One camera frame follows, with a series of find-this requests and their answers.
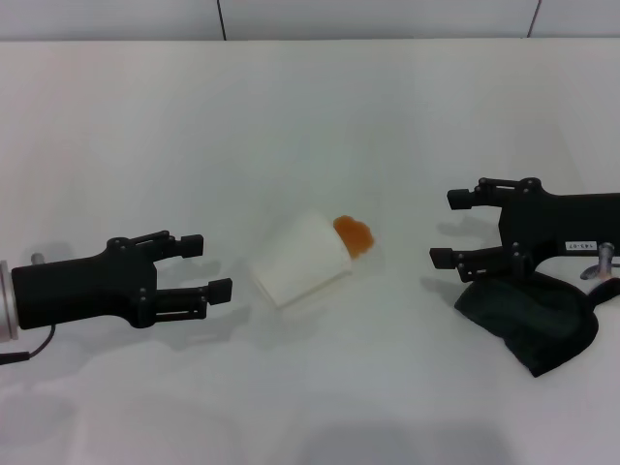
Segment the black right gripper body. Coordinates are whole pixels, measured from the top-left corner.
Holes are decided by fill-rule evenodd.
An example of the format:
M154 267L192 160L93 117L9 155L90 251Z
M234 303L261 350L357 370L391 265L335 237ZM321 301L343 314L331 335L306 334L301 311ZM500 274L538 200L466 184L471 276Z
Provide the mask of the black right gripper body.
M512 246L512 273L526 278L546 260L595 257L584 279L609 279L619 253L619 195L553 195L528 179L524 209L501 208L502 245Z

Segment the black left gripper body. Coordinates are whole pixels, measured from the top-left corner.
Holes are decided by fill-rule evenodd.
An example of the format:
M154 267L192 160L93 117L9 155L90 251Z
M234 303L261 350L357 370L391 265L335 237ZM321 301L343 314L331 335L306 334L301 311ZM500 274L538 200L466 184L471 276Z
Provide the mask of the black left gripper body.
M98 255L12 270L18 325L22 329L60 325L102 316L135 328L156 323L155 262L161 237L116 237Z

